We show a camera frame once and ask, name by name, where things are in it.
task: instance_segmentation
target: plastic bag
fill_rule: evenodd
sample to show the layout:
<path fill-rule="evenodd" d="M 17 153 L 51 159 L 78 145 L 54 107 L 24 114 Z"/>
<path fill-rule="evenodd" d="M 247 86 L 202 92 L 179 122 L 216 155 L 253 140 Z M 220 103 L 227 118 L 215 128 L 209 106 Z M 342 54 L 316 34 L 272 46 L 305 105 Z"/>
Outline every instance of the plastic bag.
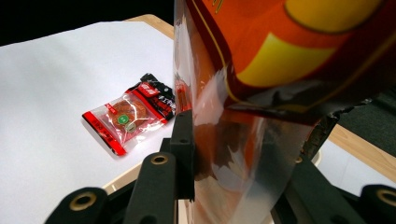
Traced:
<path fill-rule="evenodd" d="M 396 83 L 395 10 L 176 0 L 177 112 L 192 109 L 196 144 L 190 222 L 264 221 L 314 126 Z"/>
<path fill-rule="evenodd" d="M 152 74 L 121 97 L 82 115 L 110 149 L 124 155 L 175 115 L 173 90 Z"/>

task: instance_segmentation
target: white table surface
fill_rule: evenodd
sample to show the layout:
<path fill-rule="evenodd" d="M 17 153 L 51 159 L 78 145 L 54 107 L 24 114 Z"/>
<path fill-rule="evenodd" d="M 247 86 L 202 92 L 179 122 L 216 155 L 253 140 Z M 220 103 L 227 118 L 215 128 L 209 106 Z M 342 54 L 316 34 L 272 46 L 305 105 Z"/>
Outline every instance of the white table surface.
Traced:
<path fill-rule="evenodd" d="M 114 156 L 82 113 L 146 73 L 173 86 L 173 40 L 139 21 L 100 22 L 0 48 L 0 223 L 43 223 L 67 194 L 102 187 L 158 151 L 173 121 Z"/>

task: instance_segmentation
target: dark background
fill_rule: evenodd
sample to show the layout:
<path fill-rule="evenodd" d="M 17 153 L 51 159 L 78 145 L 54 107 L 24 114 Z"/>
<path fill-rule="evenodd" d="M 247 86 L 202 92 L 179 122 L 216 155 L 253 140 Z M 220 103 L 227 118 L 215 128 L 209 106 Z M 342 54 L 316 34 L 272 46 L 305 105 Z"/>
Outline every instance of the dark background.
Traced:
<path fill-rule="evenodd" d="M 1 1 L 0 46 L 144 14 L 173 24 L 174 0 Z M 339 124 L 396 157 L 396 87 L 344 114 Z"/>
<path fill-rule="evenodd" d="M 0 46 L 144 14 L 173 24 L 174 0 L 1 1 Z"/>

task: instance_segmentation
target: large orange bag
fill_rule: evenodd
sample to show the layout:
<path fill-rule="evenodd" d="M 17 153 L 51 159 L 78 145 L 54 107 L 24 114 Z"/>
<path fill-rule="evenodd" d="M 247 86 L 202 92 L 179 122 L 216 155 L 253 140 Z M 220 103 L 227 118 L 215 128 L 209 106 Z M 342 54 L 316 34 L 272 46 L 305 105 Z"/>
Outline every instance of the large orange bag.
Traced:
<path fill-rule="evenodd" d="M 315 125 L 396 83 L 396 2 L 176 0 L 191 222 L 261 223 Z"/>

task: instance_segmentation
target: candy package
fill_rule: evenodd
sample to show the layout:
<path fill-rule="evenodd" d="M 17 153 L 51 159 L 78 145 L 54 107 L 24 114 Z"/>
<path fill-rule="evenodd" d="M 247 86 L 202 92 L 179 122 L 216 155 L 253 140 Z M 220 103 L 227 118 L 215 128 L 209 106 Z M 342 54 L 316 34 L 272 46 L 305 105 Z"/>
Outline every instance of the candy package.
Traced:
<path fill-rule="evenodd" d="M 145 74 L 121 97 L 82 115 L 112 152 L 124 155 L 175 115 L 171 88 Z"/>

